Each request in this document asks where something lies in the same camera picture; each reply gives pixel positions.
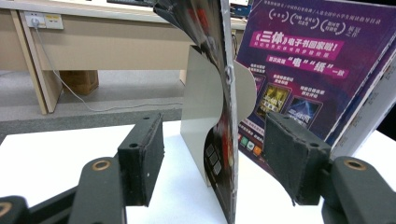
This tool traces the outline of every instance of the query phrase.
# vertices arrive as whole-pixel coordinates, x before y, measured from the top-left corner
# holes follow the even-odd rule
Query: white table
[[[21,195],[33,206],[73,188],[85,163],[114,156],[132,128],[127,125],[7,136],[0,146],[0,197]],[[165,157],[157,185],[148,208],[127,208],[130,223],[226,223],[212,188],[201,178],[179,130],[180,121],[163,124]],[[367,161],[377,165],[374,158],[379,157],[373,155],[395,158],[394,141],[374,133],[366,145],[372,142],[383,146],[362,148],[359,155],[364,159],[369,157],[371,161]],[[381,174],[388,171],[385,177],[395,189],[395,165],[382,160],[378,170]],[[280,184],[240,154],[236,223],[323,223],[320,209],[293,207]]]

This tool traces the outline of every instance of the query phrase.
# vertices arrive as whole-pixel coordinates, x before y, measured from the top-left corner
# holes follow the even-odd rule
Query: book
[[[364,93],[366,84],[380,78],[375,69],[396,36],[395,14],[396,7],[359,2],[255,1],[236,59],[256,78],[258,96],[239,124],[240,151],[270,170],[262,156],[270,110],[330,139],[350,108],[359,109],[357,97],[373,89]]]
[[[337,127],[334,129],[334,131],[332,133],[330,133],[326,137],[327,143],[333,147],[333,153],[332,153],[333,156],[335,156],[335,155],[339,155],[339,156],[350,155],[350,153],[347,153],[347,151],[352,152],[352,151],[356,150],[355,147],[346,148],[345,150],[341,150],[341,151],[345,151],[346,154],[344,154],[344,153],[341,153],[341,151],[340,151],[341,145],[339,145],[337,147],[337,149],[335,149],[335,146],[337,145],[338,141],[341,138],[343,138],[346,129],[348,129],[349,125],[356,118],[356,115],[358,113],[360,113],[360,111],[362,110],[362,107],[364,106],[367,99],[373,94],[379,94],[380,89],[377,89],[376,91],[374,91],[374,89],[379,84],[379,81],[382,80],[382,77],[385,74],[387,74],[387,76],[389,76],[389,67],[393,64],[393,62],[395,61],[395,58],[396,58],[396,41],[393,41],[393,43],[389,47],[386,54],[380,60],[380,62],[378,63],[378,66],[375,68],[373,75],[369,76],[366,84],[364,85],[362,90],[356,95],[356,97],[353,99],[352,103],[348,107],[344,116],[341,119],[339,119],[339,123],[338,123]],[[372,115],[370,117],[367,117],[366,119],[370,119],[370,120],[378,119],[376,114],[379,117],[381,117],[379,114],[383,113],[383,112],[384,111],[381,110],[381,111],[378,111],[378,113],[375,113],[375,114],[372,113]],[[367,133],[357,132],[357,134],[365,135]]]
[[[237,114],[229,3],[226,0],[159,0],[154,11],[184,31],[216,66],[221,80],[222,112],[206,136],[202,157],[228,223],[235,220],[237,192]]]
[[[332,158],[353,156],[370,134],[375,131],[396,104],[396,60],[393,59],[384,76],[375,85],[370,96],[347,125],[332,149]]]

